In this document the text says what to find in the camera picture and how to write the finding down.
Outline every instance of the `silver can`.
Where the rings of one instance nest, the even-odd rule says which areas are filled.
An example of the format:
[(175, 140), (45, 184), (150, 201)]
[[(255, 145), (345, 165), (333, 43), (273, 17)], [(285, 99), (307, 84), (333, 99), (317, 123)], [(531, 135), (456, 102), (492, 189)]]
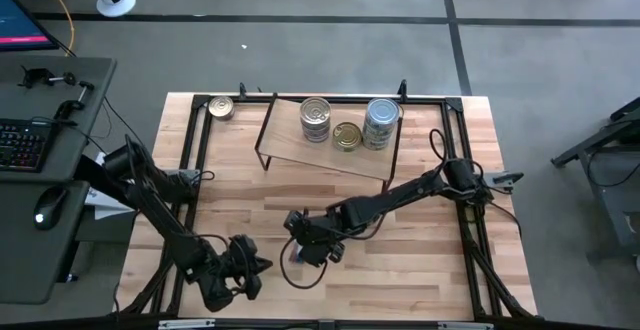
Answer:
[(214, 118), (227, 121), (236, 113), (233, 100), (228, 96), (218, 96), (209, 102), (209, 112)]
[(382, 150), (387, 147), (399, 116), (400, 109), (394, 101), (371, 100), (367, 105), (362, 127), (362, 144), (370, 150)]
[(319, 97), (310, 97), (300, 104), (302, 132), (311, 142), (322, 142), (329, 138), (331, 128), (331, 105)]

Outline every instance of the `desk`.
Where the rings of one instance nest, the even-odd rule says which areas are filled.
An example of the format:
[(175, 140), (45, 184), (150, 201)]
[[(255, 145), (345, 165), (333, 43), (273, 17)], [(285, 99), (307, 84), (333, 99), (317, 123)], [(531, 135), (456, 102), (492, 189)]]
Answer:
[[(182, 151), (193, 94), (167, 96), (153, 156), (161, 168), (176, 168)], [(489, 101), (463, 98), (474, 159), (485, 171), (503, 169)], [(336, 107), (363, 105), (332, 105)], [(441, 124), (440, 112), (422, 105), (405, 105), (397, 161), (399, 185), (438, 164), (428, 133)], [(314, 166), (273, 159), (268, 172), (256, 159), (253, 146), (267, 104), (237, 104), (234, 118), (214, 122), (205, 170), (216, 179), (204, 182), (195, 230), (231, 235), (245, 233), (258, 246), (258, 255), (277, 264), (288, 233), (282, 223), (289, 210), (312, 212), (345, 197), (376, 194), (379, 181)], [(196, 130), (198, 144), (200, 130)], [(496, 203), (512, 210), (510, 198), (496, 195)], [(516, 225), (487, 207), (486, 225), (493, 262), (509, 290), (530, 312), (535, 303)], [(128, 305), (156, 270), (162, 238), (150, 223), (136, 219), (118, 289), (122, 307)], [(212, 242), (218, 250), (221, 245)], [(185, 286), (181, 317), (288, 318), (358, 320), (470, 320), (471, 304), (460, 232), (454, 204), (428, 198), (387, 216), (380, 232), (366, 242), (346, 241), (344, 258), (329, 264), (324, 280), (311, 290), (286, 284), (278, 265), (263, 273), (263, 288), (255, 301), (239, 296), (215, 314), (202, 305), (197, 286)], [(288, 264), (294, 281), (312, 282), (319, 273), (308, 265)], [(174, 277), (167, 277), (164, 302), (170, 298)], [(479, 276), (483, 305), (490, 309), (486, 282)]]
[[(55, 75), (70, 71), (78, 81), (88, 81), (95, 89), (83, 99), (85, 108), (72, 113), (77, 129), (90, 134), (114, 72), (115, 61), (97, 58), (52, 56), (0, 56), (0, 116), (30, 119), (52, 118), (58, 105), (77, 100), (82, 89), (57, 83), (31, 89), (18, 87), (24, 75), (20, 65), (47, 68)], [(42, 172), (0, 172), (0, 302), (41, 304), (49, 299), (61, 271), (71, 266), (77, 243), (73, 241), (82, 215), (89, 185), (74, 181), (64, 200), (61, 218), (51, 230), (38, 231), (33, 211), (40, 195), (53, 183), (74, 178), (86, 145), (84, 135), (62, 128), (54, 140)]]

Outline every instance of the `wooden table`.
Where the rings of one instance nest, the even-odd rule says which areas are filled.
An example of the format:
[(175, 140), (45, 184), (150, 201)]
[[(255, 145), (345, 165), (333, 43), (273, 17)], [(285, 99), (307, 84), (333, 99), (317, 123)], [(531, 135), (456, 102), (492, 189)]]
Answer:
[[(167, 96), (153, 157), (161, 168), (177, 168), (193, 94)], [(485, 171), (503, 170), (500, 147), (486, 97), (463, 98), (465, 118), (474, 159)], [(322, 210), (346, 197), (375, 194), (378, 180), (339, 173), (315, 166), (273, 159), (263, 171), (253, 150), (267, 104), (237, 105), (234, 118), (214, 122), (205, 170), (216, 173), (200, 192), (195, 231), (230, 236), (245, 233), (258, 245), (258, 255), (274, 262), (263, 273), (258, 299), (236, 297), (215, 314), (202, 304), (197, 285), (186, 285), (181, 317), (288, 318), (358, 320), (470, 320), (471, 302), (454, 203), (427, 198), (390, 213), (372, 239), (346, 241), (341, 263), (330, 263), (324, 280), (311, 290), (297, 290), (284, 281), (277, 265), (288, 238), (282, 224), (290, 210)], [(349, 109), (363, 105), (332, 105)], [(438, 164), (429, 147), (428, 132), (440, 127), (436, 107), (403, 106), (405, 110), (396, 177), (391, 186), (421, 175)], [(198, 144), (196, 129), (194, 144)], [(197, 145), (193, 147), (192, 163)], [(509, 196), (496, 201), (510, 211)], [(513, 221), (487, 206), (485, 216), (494, 267), (525, 309), (535, 313), (527, 267)], [(212, 239), (222, 251), (221, 244)], [(128, 305), (156, 270), (162, 238), (144, 216), (136, 220), (120, 279), (118, 300)], [(294, 281), (310, 283), (319, 269), (288, 264)], [(173, 288), (168, 276), (165, 303)], [(479, 276), (482, 303), (490, 310), (484, 276)]]

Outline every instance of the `can lid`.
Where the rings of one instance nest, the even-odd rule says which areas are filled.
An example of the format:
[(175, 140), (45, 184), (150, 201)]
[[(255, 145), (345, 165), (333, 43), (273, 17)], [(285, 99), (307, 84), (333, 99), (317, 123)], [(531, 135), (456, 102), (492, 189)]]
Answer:
[(228, 96), (218, 96), (209, 102), (209, 112), (213, 117), (228, 116), (233, 111), (233, 100)]
[(310, 97), (300, 105), (300, 118), (307, 124), (322, 124), (330, 115), (331, 106), (323, 98)]
[(344, 122), (336, 125), (333, 129), (333, 137), (340, 147), (352, 149), (360, 144), (362, 133), (356, 124)]
[(367, 106), (367, 116), (376, 124), (393, 124), (398, 120), (398, 105), (389, 99), (375, 99)]

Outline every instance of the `white base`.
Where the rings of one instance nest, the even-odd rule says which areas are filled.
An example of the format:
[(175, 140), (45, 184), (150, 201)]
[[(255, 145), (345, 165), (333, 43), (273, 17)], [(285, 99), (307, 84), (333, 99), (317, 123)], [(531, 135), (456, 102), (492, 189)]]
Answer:
[(96, 7), (100, 14), (106, 17), (118, 17), (122, 16), (136, 5), (136, 0), (120, 0), (115, 4), (107, 4), (102, 0), (98, 0)]

